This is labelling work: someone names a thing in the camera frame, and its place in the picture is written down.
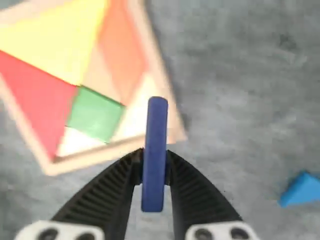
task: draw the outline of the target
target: peach triangle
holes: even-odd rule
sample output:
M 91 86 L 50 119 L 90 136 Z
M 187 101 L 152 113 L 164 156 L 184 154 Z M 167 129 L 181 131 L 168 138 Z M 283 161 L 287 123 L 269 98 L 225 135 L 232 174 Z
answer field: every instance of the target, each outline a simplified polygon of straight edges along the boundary
M 0 50 L 72 85 L 80 85 L 107 0 L 73 0 L 0 28 Z

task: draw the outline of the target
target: wooden tray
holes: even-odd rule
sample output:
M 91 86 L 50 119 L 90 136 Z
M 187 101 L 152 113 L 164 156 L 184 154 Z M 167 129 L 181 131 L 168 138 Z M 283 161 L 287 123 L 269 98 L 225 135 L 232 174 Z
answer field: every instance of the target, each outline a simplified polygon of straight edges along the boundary
M 0 28 L 7 27 L 23 19 L 31 18 L 66 1 L 29 0 L 22 2 L 0 12 Z M 104 161 L 114 160 L 143 147 L 145 144 L 147 101 L 153 95 L 164 97 L 169 102 L 167 142 L 173 144 L 186 139 L 182 120 L 177 110 L 164 64 L 152 32 L 144 1 L 126 1 L 128 13 L 136 27 L 143 53 L 148 62 L 148 72 L 143 75 L 143 81 L 134 91 L 130 101 L 126 102 L 125 113 L 109 144 L 92 149 L 79 150 L 72 154 L 61 154 L 54 159 L 50 159 L 25 114 L 16 103 L 15 96 L 6 85 L 0 72 L 1 98 L 11 118 L 16 122 L 21 135 L 47 175 L 57 175 Z M 84 78 L 84 85 L 98 90 L 99 93 L 107 97 L 121 101 L 121 97 L 117 93 L 114 84 L 112 84 L 112 81 L 107 80 L 110 78 L 108 66 L 106 66 L 103 59 L 103 49 L 97 43 L 92 50 L 90 63 Z

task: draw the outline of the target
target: blue plastic piece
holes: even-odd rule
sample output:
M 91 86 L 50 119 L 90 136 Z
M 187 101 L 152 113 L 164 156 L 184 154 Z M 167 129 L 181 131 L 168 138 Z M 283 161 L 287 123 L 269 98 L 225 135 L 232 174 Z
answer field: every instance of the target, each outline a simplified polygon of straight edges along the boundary
M 152 97 L 148 103 L 142 172 L 141 210 L 159 213 L 164 207 L 167 159 L 168 101 Z
M 320 180 L 310 173 L 302 172 L 282 194 L 279 204 L 285 208 L 320 200 Z

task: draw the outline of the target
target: tangram piece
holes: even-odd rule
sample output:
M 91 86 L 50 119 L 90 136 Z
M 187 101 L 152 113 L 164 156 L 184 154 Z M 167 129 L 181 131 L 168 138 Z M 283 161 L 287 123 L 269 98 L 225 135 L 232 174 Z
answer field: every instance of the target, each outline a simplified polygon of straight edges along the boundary
M 64 157 L 78 154 L 105 144 L 105 142 L 89 137 L 76 129 L 66 127 L 56 155 Z
M 161 96 L 161 92 L 149 74 L 144 74 L 142 79 L 132 101 L 121 118 L 121 123 L 112 137 L 112 142 L 146 133 L 148 101 L 151 97 Z
M 0 74 L 52 158 L 64 135 L 77 88 L 3 51 Z
M 121 102 L 127 105 L 147 70 L 136 26 L 128 11 L 128 0 L 112 0 L 104 19 L 99 43 Z
M 96 45 L 91 54 L 88 71 L 84 76 L 83 86 L 96 91 L 110 99 L 120 102 L 120 95 L 112 81 L 108 66 L 98 45 Z
M 285 208 L 320 201 L 320 180 L 308 172 L 302 172 L 282 194 L 279 204 Z
M 107 0 L 73 0 L 0 28 L 0 50 L 80 85 Z
M 125 109 L 122 104 L 87 87 L 78 87 L 67 126 L 108 143 Z

